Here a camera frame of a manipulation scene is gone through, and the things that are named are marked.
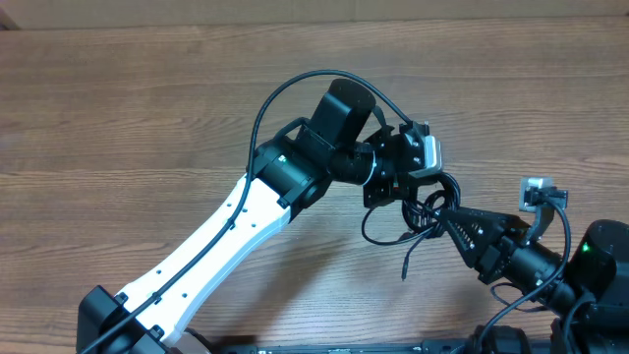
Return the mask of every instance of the cable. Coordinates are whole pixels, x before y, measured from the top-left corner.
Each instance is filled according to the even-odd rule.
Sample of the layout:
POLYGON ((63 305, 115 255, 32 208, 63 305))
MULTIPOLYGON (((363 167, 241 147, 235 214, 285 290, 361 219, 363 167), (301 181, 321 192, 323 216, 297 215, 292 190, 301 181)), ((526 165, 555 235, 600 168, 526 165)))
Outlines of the cable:
POLYGON ((563 338, 563 343, 565 344, 566 350, 569 348, 568 333, 570 333, 570 325, 572 324, 572 319, 574 318, 574 314, 576 314, 577 310, 579 310, 579 308, 582 307, 583 305, 588 304, 588 303, 593 303, 596 301, 597 301, 597 298, 594 296, 594 294, 588 291, 588 292, 585 292, 583 295, 581 295, 581 297, 579 297, 579 300, 577 300, 577 302, 575 302, 574 305, 572 305, 572 307, 570 308, 570 311, 568 312, 565 319, 563 320, 562 338, 563 338))
POLYGON ((218 231, 216 236, 205 246, 202 250, 200 250, 196 256, 194 256, 184 267, 182 267, 173 277, 171 277, 164 285, 162 285, 157 291, 155 291, 146 301, 144 301, 141 305, 139 305, 135 310, 133 310, 130 314, 128 314, 124 319, 119 321, 117 324, 109 328, 107 331, 102 333, 98 338, 96 338, 92 343, 90 343, 87 347, 85 347, 81 354, 87 354, 94 348, 97 348, 104 341, 109 339, 112 335, 116 334, 120 329, 122 329, 125 325, 135 319, 142 311, 148 308, 152 303, 158 301, 161 296, 173 285, 175 284, 188 270, 190 270, 193 266, 197 264, 208 252, 209 250, 216 245, 218 241, 225 235, 227 230, 234 224, 236 217, 243 209, 245 205, 245 201, 247 200, 247 195, 249 194, 249 189, 252 186, 252 182, 254 180, 254 175, 251 173, 252 166, 254 165, 254 158, 256 156, 256 139, 257 139, 257 131, 259 129, 260 122, 262 121, 262 117, 264 116, 264 112, 270 105, 270 103, 277 97, 283 90, 291 86, 292 84, 299 82, 303 79, 315 77, 315 76, 340 76, 347 79, 351 79, 364 87, 371 90, 376 96, 378 96, 384 103, 386 103, 391 110, 393 110, 403 121, 406 123, 412 123, 412 121, 395 105, 387 96, 385 96, 382 92, 380 92, 377 88, 375 88, 372 84, 367 82, 365 79, 354 75, 352 73, 340 71, 340 70, 315 70, 310 71, 304 74, 300 74, 289 81, 282 84, 279 88, 276 88, 275 91, 266 99, 262 107, 259 109, 257 113, 256 121, 254 122, 254 128, 252 129, 252 136, 249 144, 249 158, 248 158, 248 169, 246 174, 246 182, 245 188, 243 189, 243 194, 238 202, 238 205, 234 209, 232 215, 227 219, 225 225, 218 231))
MULTIPOLYGON (((511 305, 511 303, 509 303, 508 301, 506 301, 503 298, 501 298, 498 294, 496 294, 495 289, 500 287, 500 286, 510 286, 510 287, 512 287, 514 289, 518 289, 522 293, 524 293, 524 291, 522 291, 522 289, 520 289, 519 287, 515 286, 515 284, 509 283, 509 282, 498 283, 498 284, 495 284, 495 285, 491 286, 491 288, 489 289, 489 292, 491 292, 491 296, 493 296, 493 298, 497 302, 499 302, 499 303, 501 303, 502 305, 505 305, 505 306, 509 306, 509 305, 511 305)), ((535 313, 535 312, 547 311, 548 308, 546 306, 537 306, 537 307, 534 307, 534 308, 531 308, 531 309, 515 308, 514 310, 522 311, 522 312, 525 312, 525 313, 535 313)))
POLYGON ((518 300, 514 301, 513 303, 511 303, 511 305, 502 309, 500 312, 495 314, 495 316, 491 320, 489 320, 489 322, 485 325, 485 328, 483 328, 481 335, 479 335, 478 341, 476 342, 476 352, 478 353, 481 353, 483 349, 483 340, 485 340, 485 338, 489 334, 489 330, 491 329, 491 327, 495 325, 498 321, 500 321, 500 319, 502 319, 506 314, 511 312, 511 310, 522 305, 525 301, 533 299, 536 295, 538 295, 544 289, 546 289, 554 281, 554 279, 556 279, 557 276, 559 276, 559 274, 563 272, 563 270, 566 267, 566 264, 568 263, 568 258, 570 257, 570 242, 572 240, 572 235, 570 233, 570 223, 568 222, 568 216, 566 215, 566 212, 557 203, 553 202, 552 200, 546 199, 545 203, 551 206, 559 214, 559 217, 561 217, 561 223, 563 224, 565 243, 563 247, 563 257, 561 258, 561 263, 559 264, 559 267, 550 275, 550 277, 544 283, 538 286, 537 289, 531 291, 527 295, 524 295, 518 300))
POLYGON ((417 200, 417 190, 412 193, 412 198, 402 201, 402 216, 404 217, 406 225, 413 231, 413 236, 399 238, 395 241, 376 241, 369 237, 365 231, 367 220, 375 210, 375 207, 369 209, 365 214, 365 217, 363 217, 363 223, 361 224, 363 238, 374 245, 396 246, 416 241, 406 253, 406 257, 404 257, 404 263, 402 264, 402 280, 406 279, 411 253, 413 253, 415 248, 423 240, 441 237, 445 232, 445 228, 440 222, 433 221, 433 213, 444 207, 456 210, 461 205, 461 188, 454 177, 448 173, 442 172, 436 175, 435 179, 441 184, 441 186, 443 186, 443 190, 431 193, 423 203, 417 200), (440 206, 435 207, 436 202, 440 199, 443 199, 443 203, 440 206))

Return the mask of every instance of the wooden surface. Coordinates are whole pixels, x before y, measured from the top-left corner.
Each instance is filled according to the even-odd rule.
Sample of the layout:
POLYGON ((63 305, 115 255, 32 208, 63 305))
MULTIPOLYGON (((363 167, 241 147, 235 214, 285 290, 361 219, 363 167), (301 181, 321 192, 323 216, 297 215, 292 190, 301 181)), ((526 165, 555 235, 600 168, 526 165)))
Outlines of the wooden surface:
POLYGON ((12 19, 12 29, 68 30, 624 16, 629 0, 0 0, 0 8, 12 19))
MULTIPOLYGON (((598 218, 629 221, 627 18, 17 31, 0 47, 3 353, 73 352, 81 299, 116 292, 208 218, 244 171, 261 103, 315 68, 359 74, 430 120, 465 206, 516 212, 520 177, 551 175, 570 190, 575 243, 598 218)), ((330 80, 287 90, 260 140, 310 116, 330 80)), ((501 308, 446 237, 418 248, 402 282, 406 247, 364 241, 364 212, 360 188, 333 184, 192 327, 264 344, 409 342, 467 336, 501 308)), ((397 205, 369 225, 404 229, 397 205)), ((560 251, 562 237, 554 224, 544 243, 560 251)), ((545 337, 551 319, 503 323, 545 337)))

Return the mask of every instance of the wooden table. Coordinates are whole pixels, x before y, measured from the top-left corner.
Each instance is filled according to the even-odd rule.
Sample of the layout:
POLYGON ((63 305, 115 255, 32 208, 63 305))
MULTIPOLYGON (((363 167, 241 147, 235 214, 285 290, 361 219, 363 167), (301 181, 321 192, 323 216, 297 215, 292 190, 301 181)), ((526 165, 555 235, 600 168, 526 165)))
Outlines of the wooden table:
MULTIPOLYGON (((213 213, 260 105, 307 70, 352 71, 429 120, 465 206, 516 212, 520 177, 551 175, 570 190, 574 243, 596 219, 629 221, 627 18, 5 31, 0 48, 3 353, 73 352, 81 299, 118 291, 213 213)), ((310 116, 330 80, 287 90, 260 140, 310 116)), ((467 336, 501 308, 448 237, 419 247, 402 282, 407 248, 361 237, 361 192, 333 184, 192 327, 261 344, 411 342, 467 336)), ((398 205, 368 228, 398 237, 398 205)), ((562 237, 555 222, 544 243, 559 252, 562 237)), ((552 318, 502 323, 539 338, 552 318)))

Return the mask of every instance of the wire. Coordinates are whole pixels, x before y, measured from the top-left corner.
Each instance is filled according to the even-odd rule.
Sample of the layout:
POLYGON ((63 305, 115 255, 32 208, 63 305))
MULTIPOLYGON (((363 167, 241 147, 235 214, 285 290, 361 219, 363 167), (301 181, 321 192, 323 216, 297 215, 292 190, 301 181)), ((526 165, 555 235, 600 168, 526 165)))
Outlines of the wire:
POLYGON ((572 319, 574 318, 574 314, 576 314, 577 310, 579 310, 579 308, 582 307, 583 305, 588 304, 588 303, 593 303, 596 301, 597 301, 597 298, 595 298, 594 294, 588 291, 588 292, 585 292, 583 295, 581 295, 581 297, 579 297, 579 300, 577 300, 577 302, 575 302, 574 305, 572 305, 572 307, 570 308, 570 311, 568 312, 565 319, 563 320, 562 338, 563 338, 563 343, 565 344, 566 350, 569 348, 568 333, 570 333, 570 325, 572 324, 572 319))
POLYGON ((406 253, 406 257, 404 257, 404 263, 402 264, 402 280, 406 279, 411 253, 413 253, 417 246, 425 239, 441 237, 445 232, 445 228, 440 222, 433 221, 434 212, 441 208, 456 210, 461 205, 461 188, 454 177, 448 173, 442 172, 436 175, 435 180, 441 184, 443 190, 433 192, 423 203, 417 200, 417 189, 413 193, 412 198, 402 201, 402 216, 404 217, 406 225, 413 231, 413 236, 402 237, 395 241, 376 241, 369 237, 365 230, 367 220, 375 210, 375 207, 369 209, 365 217, 363 217, 363 223, 361 224, 363 238, 374 245, 396 246, 415 241, 415 244, 411 246, 406 253), (435 207, 439 200, 443 200, 443 203, 435 207))
MULTIPOLYGON (((522 293, 524 293, 524 291, 522 291, 522 289, 520 289, 519 287, 517 287, 515 284, 513 284, 513 283, 509 283, 509 282, 498 283, 498 284, 495 284, 495 285, 491 286, 491 288, 489 289, 489 291, 491 292, 491 296, 493 296, 493 298, 494 298, 497 302, 499 302, 499 303, 501 303, 502 305, 505 305, 505 306, 509 306, 509 305, 511 305, 511 303, 509 303, 508 301, 506 301, 506 300, 504 300, 503 298, 501 298, 501 297, 500 297, 498 294, 496 294, 496 292, 495 292, 495 289, 496 289, 496 288, 498 288, 498 287, 501 287, 501 286, 510 286, 510 287, 512 287, 512 288, 514 288, 514 289, 518 289, 518 290, 520 290, 522 293)), ((520 308, 515 308, 514 310, 517 310, 517 311, 522 311, 522 312, 525 312, 525 313, 535 313, 535 312, 547 311, 547 310, 548 310, 548 308, 547 308, 546 306, 537 306, 537 307, 534 307, 534 308, 531 308, 531 309, 520 309, 520 308)))
POLYGON ((384 103, 386 103, 386 105, 389 106, 389 108, 391 108, 391 110, 393 110, 403 121, 405 121, 406 123, 412 123, 412 121, 406 116, 406 114, 404 114, 402 110, 400 110, 400 108, 398 108, 398 106, 395 105, 395 103, 393 103, 387 96, 385 96, 384 93, 380 92, 377 88, 375 88, 372 84, 367 82, 365 79, 357 75, 354 75, 352 73, 348 73, 348 72, 344 72, 340 70, 315 70, 315 71, 310 71, 304 74, 300 74, 290 79, 289 81, 285 82, 279 88, 276 88, 275 91, 266 99, 262 107, 259 109, 259 112, 257 113, 256 121, 254 122, 254 128, 252 129, 252 136, 251 136, 251 140, 249 144, 249 158, 248 158, 248 164, 247 164, 248 166, 247 174, 245 177, 245 180, 246 180, 245 188, 243 189, 243 194, 240 198, 240 201, 238 202, 238 205, 234 209, 234 212, 232 213, 232 215, 227 219, 227 222, 225 222, 225 225, 223 225, 223 227, 218 231, 216 236, 214 236, 214 238, 211 241, 209 241, 209 243, 207 243, 207 245, 203 247, 203 249, 200 250, 196 256, 194 256, 186 265, 184 265, 184 267, 182 267, 175 275, 173 275, 173 277, 171 277, 168 281, 166 281, 164 285, 162 285, 157 291, 155 291, 150 297, 148 297, 148 299, 146 299, 141 305, 139 305, 135 310, 133 310, 130 314, 128 314, 124 319, 122 319, 117 324, 115 324, 114 326, 109 328, 107 331, 102 333, 100 336, 98 336, 98 338, 96 338, 92 343, 90 343, 87 347, 85 347, 81 351, 81 354, 87 354, 94 348, 97 348, 100 344, 102 344, 104 341, 109 339, 112 335, 118 333, 118 331, 120 331, 125 325, 127 325, 129 322, 135 319, 139 314, 142 313, 142 311, 148 308, 151 304, 160 300, 161 296, 173 284, 175 284, 184 274, 186 274, 188 270, 190 270, 193 266, 195 266, 209 252, 209 250, 211 250, 212 247, 214 247, 214 245, 216 245, 216 243, 220 241, 220 239, 223 237, 223 235, 225 235, 227 230, 229 230, 229 228, 232 227, 232 225, 234 224, 236 220, 236 217, 238 216, 240 211, 243 209, 243 206, 245 205, 245 201, 247 200, 247 195, 249 194, 249 189, 251 188, 252 182, 254 180, 254 175, 251 173, 251 171, 252 171, 252 166, 254 166, 254 158, 256 157, 257 131, 259 129, 260 122, 262 121, 262 117, 264 116, 264 112, 266 112, 266 109, 271 104, 273 99, 275 99, 283 90, 285 90, 286 88, 288 88, 289 86, 291 86, 292 84, 296 82, 299 82, 303 79, 315 77, 315 76, 340 76, 347 79, 351 79, 363 85, 364 87, 368 88, 369 90, 371 90, 384 103))
POLYGON ((502 319, 506 314, 511 312, 511 310, 522 305, 525 301, 533 299, 536 295, 538 295, 544 289, 546 289, 554 281, 554 279, 556 279, 557 276, 559 276, 563 272, 563 270, 566 267, 566 264, 568 263, 568 258, 570 257, 570 242, 572 239, 572 235, 570 233, 570 223, 568 222, 568 216, 566 215, 566 212, 557 203, 553 202, 552 200, 546 199, 545 203, 551 206, 559 214, 559 217, 561 217, 561 223, 563 224, 563 233, 565 235, 565 243, 563 247, 563 257, 561 258, 561 263, 559 264, 559 267, 555 269, 554 272, 550 275, 550 277, 544 283, 538 286, 537 289, 531 291, 527 295, 524 295, 518 300, 514 301, 509 306, 505 307, 500 312, 495 314, 495 316, 491 320, 489 320, 489 322, 485 325, 485 328, 483 328, 481 335, 479 335, 479 339, 476 343, 476 349, 477 349, 476 351, 478 353, 481 353, 483 349, 483 340, 485 340, 485 338, 489 334, 489 331, 491 330, 493 325, 495 325, 498 321, 500 321, 500 319, 502 319))

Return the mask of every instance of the wall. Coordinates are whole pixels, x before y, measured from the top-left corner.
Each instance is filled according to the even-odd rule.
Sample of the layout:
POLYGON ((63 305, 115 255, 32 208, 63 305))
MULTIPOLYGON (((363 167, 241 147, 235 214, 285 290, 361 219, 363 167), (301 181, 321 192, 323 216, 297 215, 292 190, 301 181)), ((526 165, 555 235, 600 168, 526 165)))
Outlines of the wall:
POLYGON ((292 22, 622 16, 629 0, 0 0, 24 30, 292 22))

